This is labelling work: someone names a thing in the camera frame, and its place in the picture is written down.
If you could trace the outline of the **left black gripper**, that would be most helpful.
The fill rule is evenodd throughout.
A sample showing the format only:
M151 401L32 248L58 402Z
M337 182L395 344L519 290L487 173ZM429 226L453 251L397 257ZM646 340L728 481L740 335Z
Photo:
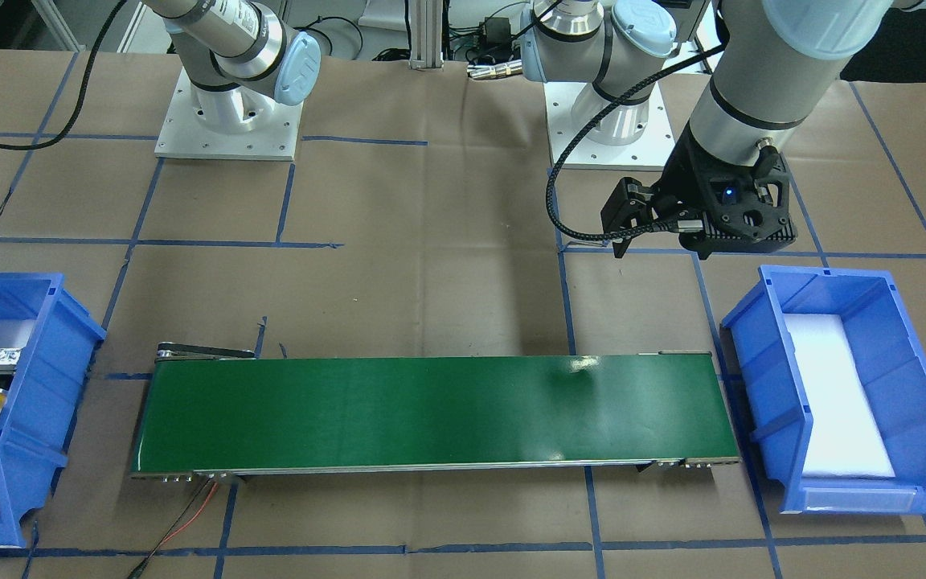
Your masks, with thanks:
M727 234L745 234L738 226L741 195L750 181L750 168L719 160L684 129L655 187L622 177L601 209L605 233L636 228L646 233L671 232L683 210L708 216Z

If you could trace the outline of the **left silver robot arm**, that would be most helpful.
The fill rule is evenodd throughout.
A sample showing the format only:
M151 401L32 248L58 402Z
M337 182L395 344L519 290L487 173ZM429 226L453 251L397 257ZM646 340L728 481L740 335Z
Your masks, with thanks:
M524 18L522 69L535 82L584 82L592 108L552 165L545 210L556 230L608 241L621 259L633 238L675 233L684 249L774 253L793 244L790 178L781 151L852 56L890 10L926 10L926 1L718 1L718 44L666 66L678 26L654 1L531 1ZM620 109L645 109L662 78L717 55L719 61L650 186L618 181L600 212L602 231L561 220L555 181L587 138L607 136Z

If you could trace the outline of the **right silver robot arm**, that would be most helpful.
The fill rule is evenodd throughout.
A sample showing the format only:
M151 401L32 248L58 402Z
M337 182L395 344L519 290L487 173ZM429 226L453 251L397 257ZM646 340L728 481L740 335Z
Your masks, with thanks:
M129 269L170 250L283 247L294 138L286 89L311 88L316 44L262 5L154 1L176 56L0 51L0 280L62 275L109 326ZM0 300L30 326L37 301Z

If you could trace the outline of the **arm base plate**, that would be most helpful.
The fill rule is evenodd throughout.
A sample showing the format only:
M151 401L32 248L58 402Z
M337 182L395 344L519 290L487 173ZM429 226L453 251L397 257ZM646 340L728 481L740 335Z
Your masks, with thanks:
M292 162L301 104L278 104L244 87L211 92L180 77L154 153L177 160Z
M607 102L590 84L547 82L544 85L551 160L556 162L578 131ZM661 89L648 100L617 107L599 121L564 166L589 170L661 171L674 148L674 135Z

